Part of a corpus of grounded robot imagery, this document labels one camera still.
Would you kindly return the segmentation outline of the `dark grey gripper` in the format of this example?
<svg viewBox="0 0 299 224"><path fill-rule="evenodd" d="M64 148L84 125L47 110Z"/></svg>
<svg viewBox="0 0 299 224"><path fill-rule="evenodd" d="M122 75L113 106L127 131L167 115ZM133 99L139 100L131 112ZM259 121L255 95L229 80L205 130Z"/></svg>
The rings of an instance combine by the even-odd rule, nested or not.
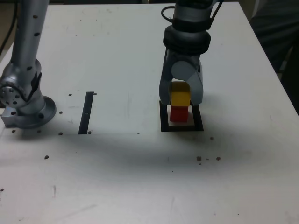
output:
<svg viewBox="0 0 299 224"><path fill-rule="evenodd" d="M164 105L171 100L171 81L173 78L185 81L190 87L190 99L193 105L202 103L204 88L200 56L188 56L166 51L159 84L159 97Z"/></svg>

